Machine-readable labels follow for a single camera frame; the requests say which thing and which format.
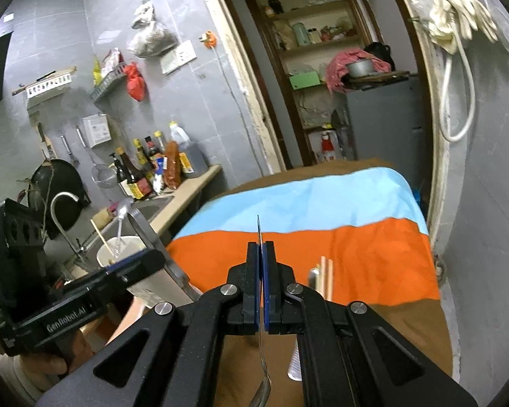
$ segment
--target wall socket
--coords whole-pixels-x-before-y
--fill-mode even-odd
[[[169,51],[160,58],[160,67],[164,75],[169,75],[175,69],[196,58],[196,52],[190,40],[181,43],[174,50]]]

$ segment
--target triangular cutout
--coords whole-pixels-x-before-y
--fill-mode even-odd
[[[383,358],[390,380],[395,386],[402,386],[422,376],[424,373],[422,367],[392,341],[383,330],[376,329],[373,332],[373,340]]]
[[[113,355],[94,369],[94,376],[115,387],[122,388],[128,382],[138,358],[149,339],[149,332],[139,331]]]

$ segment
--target black frying pan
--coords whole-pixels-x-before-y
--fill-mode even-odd
[[[69,197],[59,197],[56,201],[56,217],[65,230],[72,228],[81,214],[81,210],[91,201],[84,190],[83,182],[77,170],[71,163],[62,159],[46,159],[34,172],[28,188],[28,207],[34,209],[43,221],[45,200],[45,228],[50,239],[58,234],[58,228],[51,219],[51,202],[61,191],[68,191],[79,197],[79,202]]]

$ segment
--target human hand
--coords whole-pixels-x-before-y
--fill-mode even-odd
[[[53,382],[48,378],[49,375],[72,373],[94,355],[80,330],[74,336],[72,352],[74,359],[69,366],[62,357],[49,353],[23,354],[20,356],[20,365],[26,377],[40,390],[45,391],[53,386]]]

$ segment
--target white hose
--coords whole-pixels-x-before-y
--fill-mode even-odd
[[[459,131],[454,136],[451,136],[451,124],[447,128],[445,124],[445,106],[447,104],[447,96],[449,92],[449,83],[451,81],[451,70],[453,67],[453,56],[451,54],[447,55],[447,59],[445,62],[445,74],[443,77],[443,87],[441,88],[441,99],[439,104],[439,128],[441,130],[441,134],[443,137],[449,142],[458,142],[462,139],[467,132],[471,128],[471,124],[473,123],[473,118],[475,116],[475,83],[473,82],[473,75],[471,73],[470,62],[467,60],[466,52],[464,50],[464,46],[462,45],[462,41],[460,39],[460,34],[456,28],[456,23],[454,20],[451,23],[454,37],[456,38],[456,43],[458,45],[458,51],[460,52],[460,57],[462,58],[462,63],[464,64],[464,68],[466,69],[467,80],[470,84],[470,109],[468,110],[467,120],[464,124],[462,130]]]

